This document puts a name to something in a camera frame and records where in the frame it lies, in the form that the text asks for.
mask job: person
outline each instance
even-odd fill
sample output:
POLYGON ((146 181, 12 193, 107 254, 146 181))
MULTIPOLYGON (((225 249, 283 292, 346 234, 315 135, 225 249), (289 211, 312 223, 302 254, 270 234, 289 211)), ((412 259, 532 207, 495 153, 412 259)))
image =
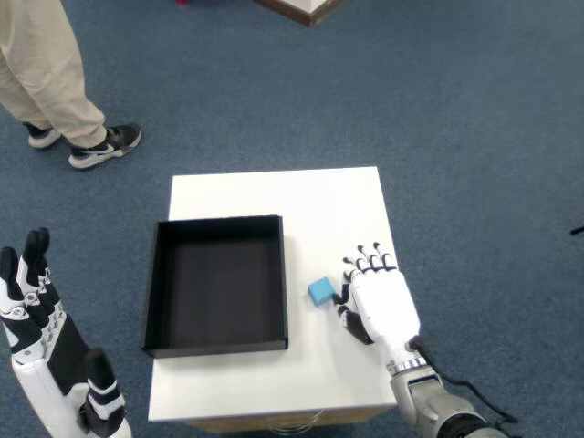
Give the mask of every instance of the person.
POLYGON ((64 136, 76 169, 122 157, 141 140, 135 123, 106 128, 86 97, 78 43, 61 0, 0 0, 0 103, 24 123, 33 148, 64 136))

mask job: open box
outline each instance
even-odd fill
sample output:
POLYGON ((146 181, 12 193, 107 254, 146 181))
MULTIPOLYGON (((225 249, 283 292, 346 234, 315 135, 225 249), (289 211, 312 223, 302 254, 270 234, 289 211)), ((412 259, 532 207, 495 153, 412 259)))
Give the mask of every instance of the open box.
POLYGON ((154 358, 287 348, 280 216, 157 223, 141 348, 154 358))

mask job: black and white sneaker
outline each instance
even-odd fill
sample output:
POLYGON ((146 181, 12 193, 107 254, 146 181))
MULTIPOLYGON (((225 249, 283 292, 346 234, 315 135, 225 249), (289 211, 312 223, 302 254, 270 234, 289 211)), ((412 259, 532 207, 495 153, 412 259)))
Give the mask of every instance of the black and white sneaker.
POLYGON ((23 125, 28 129, 28 144, 35 149, 46 149, 61 137, 55 128, 40 130, 30 123, 23 125))
POLYGON ((135 123, 108 128, 106 140, 97 146, 89 149, 71 147, 69 164, 76 169, 88 169, 110 158, 123 157, 136 147, 141 137, 142 131, 135 123))

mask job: white tabletop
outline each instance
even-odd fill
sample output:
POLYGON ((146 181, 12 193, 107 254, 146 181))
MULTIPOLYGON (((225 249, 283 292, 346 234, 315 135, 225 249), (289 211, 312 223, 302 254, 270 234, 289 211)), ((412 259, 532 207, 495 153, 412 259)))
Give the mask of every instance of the white tabletop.
POLYGON ((377 349, 354 339, 308 284, 339 291, 342 257, 358 244, 393 252, 377 168, 174 176, 170 220, 284 218, 289 348, 154 360, 149 419, 200 420, 321 409, 391 407, 377 349))

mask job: beige pants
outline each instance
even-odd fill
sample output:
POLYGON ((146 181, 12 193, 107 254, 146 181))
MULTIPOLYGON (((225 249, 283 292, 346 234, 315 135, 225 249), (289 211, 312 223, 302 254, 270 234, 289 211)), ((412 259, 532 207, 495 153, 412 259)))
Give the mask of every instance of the beige pants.
POLYGON ((76 146, 105 139, 105 118, 85 96, 81 55, 60 0, 0 0, 0 103, 76 146))

